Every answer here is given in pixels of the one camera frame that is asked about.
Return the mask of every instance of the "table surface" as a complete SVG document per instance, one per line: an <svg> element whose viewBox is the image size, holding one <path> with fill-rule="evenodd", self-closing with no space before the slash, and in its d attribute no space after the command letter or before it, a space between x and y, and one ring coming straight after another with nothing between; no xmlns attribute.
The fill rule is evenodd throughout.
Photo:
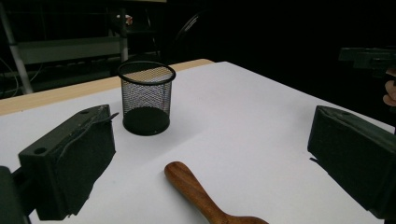
<svg viewBox="0 0 396 224"><path fill-rule="evenodd" d="M189 166L214 202L232 215L274 224L383 223L309 160L316 106L344 108L231 63L199 62L204 63L177 69L165 132L138 136L123 128L122 115L113 119L113 161L78 215L62 223L207 223L167 181L163 169L172 161ZM110 105L112 113L121 112L116 79L97 93L72 94L1 116L0 164L15 171L20 151L80 110ZM387 124L349 112L393 132ZM59 223L40 221L35 212L30 218Z"/></svg>
<svg viewBox="0 0 396 224"><path fill-rule="evenodd" d="M200 59L186 63L172 64L171 67L178 72L208 63L213 62L206 59ZM42 105L48 105L63 100L73 99L80 96L97 93L99 91L107 91L118 87L120 87L120 78L110 77L54 90L39 91L32 94L7 98L0 100L0 115L14 113Z"/></svg>

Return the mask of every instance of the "black mesh pencil cup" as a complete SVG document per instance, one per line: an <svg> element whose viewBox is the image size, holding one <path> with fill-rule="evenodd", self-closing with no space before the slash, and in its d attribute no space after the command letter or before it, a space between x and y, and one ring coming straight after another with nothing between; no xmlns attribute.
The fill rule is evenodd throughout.
<svg viewBox="0 0 396 224"><path fill-rule="evenodd" d="M121 78L123 126L130 133L154 135L170 124L172 80L176 72L155 62L123 63Z"/></svg>

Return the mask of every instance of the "wooden table edge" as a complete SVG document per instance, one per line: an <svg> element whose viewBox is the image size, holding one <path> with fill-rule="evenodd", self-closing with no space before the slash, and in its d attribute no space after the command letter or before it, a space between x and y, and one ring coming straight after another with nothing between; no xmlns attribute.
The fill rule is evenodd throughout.
<svg viewBox="0 0 396 224"><path fill-rule="evenodd" d="M170 66L175 69L175 71L179 72L210 63L213 62L207 59L198 59L185 63L176 63ZM118 87L120 87L120 78L108 77L58 89L7 98L0 100L0 116L40 107L42 105L50 105L64 100L70 100L100 91L108 91Z"/></svg>

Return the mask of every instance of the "dark background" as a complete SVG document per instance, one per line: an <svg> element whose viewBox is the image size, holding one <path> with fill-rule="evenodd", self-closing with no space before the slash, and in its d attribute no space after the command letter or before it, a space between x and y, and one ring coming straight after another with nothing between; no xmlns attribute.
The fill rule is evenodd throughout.
<svg viewBox="0 0 396 224"><path fill-rule="evenodd" d="M38 10L30 5L12 8ZM107 35L106 12L101 4L79 7L49 4L46 8L81 13L47 15L47 32L42 30L36 14L10 14L19 41ZM370 70L354 69L351 63L338 61L341 48L396 45L396 7L391 1L169 0L166 5L152 4L149 8L153 24L161 30L159 44L164 52L191 16L204 8L213 8L212 16L196 25L194 38L189 39L191 55L189 58L186 55L186 59L235 63L396 126L396 115L390 114L389 107L382 102L384 84L391 77L373 77ZM83 15L87 10L91 14ZM1 57L14 66L4 30L0 32ZM135 41L134 45L135 50L149 48L144 42ZM0 72L6 70L0 64Z"/></svg>

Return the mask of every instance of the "cable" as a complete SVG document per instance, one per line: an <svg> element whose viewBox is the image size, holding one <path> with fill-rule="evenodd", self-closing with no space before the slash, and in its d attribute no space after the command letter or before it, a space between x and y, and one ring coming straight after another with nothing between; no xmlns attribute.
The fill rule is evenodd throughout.
<svg viewBox="0 0 396 224"><path fill-rule="evenodd" d="M33 81L33 79L35 79L35 77L41 72L42 68L43 68L43 63L40 65L37 72L35 72L35 75L30 79L30 81Z"/></svg>
<svg viewBox="0 0 396 224"><path fill-rule="evenodd" d="M4 62L4 60L2 59L2 58L0 58L0 61L8 68L8 70L11 72L11 73L14 73L14 71L12 70L12 68L10 67L10 66L8 66L8 64L6 63L6 62ZM18 92L18 89L20 88L20 82L18 81L18 79L17 79L17 76L14 74L14 78L15 78L15 83L16 83L16 88L15 88L15 90L12 90L12 91L14 91L14 93L12 94L12 96L11 97L14 97L16 94L17 94L17 92Z"/></svg>

